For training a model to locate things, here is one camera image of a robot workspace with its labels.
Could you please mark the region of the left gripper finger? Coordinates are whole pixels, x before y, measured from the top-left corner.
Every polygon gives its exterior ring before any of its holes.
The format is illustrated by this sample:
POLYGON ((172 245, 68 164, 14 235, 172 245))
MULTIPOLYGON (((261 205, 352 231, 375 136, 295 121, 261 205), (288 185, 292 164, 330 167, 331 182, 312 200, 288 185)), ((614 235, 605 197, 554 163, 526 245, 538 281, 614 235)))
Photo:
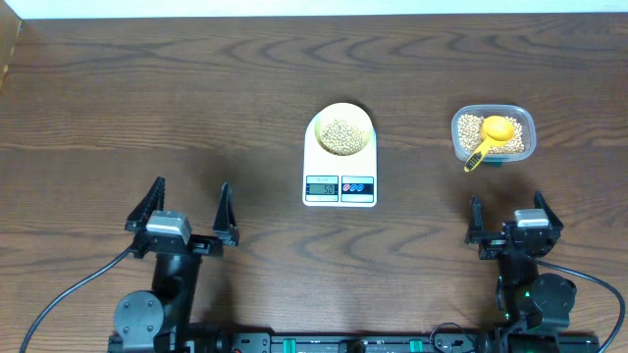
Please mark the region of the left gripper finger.
POLYGON ((146 225, 154 211, 162 211, 165 200, 165 179, 158 176, 150 189, 130 212, 125 223, 125 230, 138 232, 146 228, 146 225))
POLYGON ((239 230, 233 210, 232 189, 225 182, 222 185, 221 197, 213 224, 214 235, 227 246, 239 245, 239 230))

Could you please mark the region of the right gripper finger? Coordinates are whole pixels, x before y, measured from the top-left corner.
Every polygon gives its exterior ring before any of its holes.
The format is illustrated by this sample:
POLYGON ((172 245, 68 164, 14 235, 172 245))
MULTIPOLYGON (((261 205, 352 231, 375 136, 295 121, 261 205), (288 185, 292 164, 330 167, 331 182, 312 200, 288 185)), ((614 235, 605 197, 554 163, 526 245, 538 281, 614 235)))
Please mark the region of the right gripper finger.
POLYGON ((559 217, 555 214, 555 212, 550 208, 549 204, 547 203, 546 199, 544 198, 540 190, 537 190, 535 192, 534 205, 536 209, 541 209, 546 213, 549 220, 549 226, 551 228, 557 229, 557 230, 564 229, 563 222, 559 219, 559 217))
POLYGON ((465 234, 466 244, 480 243, 485 237, 482 205, 477 196, 471 198, 471 220, 465 234))

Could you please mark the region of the yellow measuring scoop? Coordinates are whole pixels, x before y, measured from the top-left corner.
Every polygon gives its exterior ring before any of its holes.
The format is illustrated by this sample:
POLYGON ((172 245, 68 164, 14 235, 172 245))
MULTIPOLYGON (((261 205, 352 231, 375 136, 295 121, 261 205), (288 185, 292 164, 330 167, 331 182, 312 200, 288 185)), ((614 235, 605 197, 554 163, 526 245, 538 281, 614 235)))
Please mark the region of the yellow measuring scoop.
POLYGON ((483 120, 480 132, 482 142, 465 162, 466 173, 475 170, 487 157, 492 147, 506 145, 514 137, 515 128, 505 117, 489 116, 483 120))

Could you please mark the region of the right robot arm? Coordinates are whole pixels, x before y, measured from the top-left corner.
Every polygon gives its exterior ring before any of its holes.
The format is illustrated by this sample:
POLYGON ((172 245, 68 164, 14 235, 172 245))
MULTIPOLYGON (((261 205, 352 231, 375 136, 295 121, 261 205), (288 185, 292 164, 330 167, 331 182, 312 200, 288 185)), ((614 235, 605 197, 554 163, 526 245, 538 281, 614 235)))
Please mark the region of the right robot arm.
POLYGON ((549 254, 563 229, 541 192, 535 193, 532 209, 515 211, 500 231, 485 230, 481 202, 476 196, 471 199, 465 242, 478 246, 481 260, 497 261, 497 306, 506 316, 505 325, 489 333, 480 349, 513 352, 525 344, 558 345, 557 334, 569 326, 577 288, 559 275, 541 275, 538 261, 549 254))

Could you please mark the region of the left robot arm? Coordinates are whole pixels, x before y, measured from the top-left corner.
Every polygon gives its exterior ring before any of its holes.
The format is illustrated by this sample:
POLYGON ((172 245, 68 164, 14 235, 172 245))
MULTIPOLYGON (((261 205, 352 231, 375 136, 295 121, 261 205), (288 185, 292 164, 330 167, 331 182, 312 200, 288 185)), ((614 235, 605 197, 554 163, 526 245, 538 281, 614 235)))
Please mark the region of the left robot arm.
POLYGON ((194 234, 184 213, 166 211, 165 179, 157 177, 127 217, 136 259, 156 255, 151 288, 126 295, 114 314, 111 352, 230 352, 233 340, 219 328, 190 321, 202 258, 221 257, 239 244, 232 189, 224 183, 210 235, 194 234))

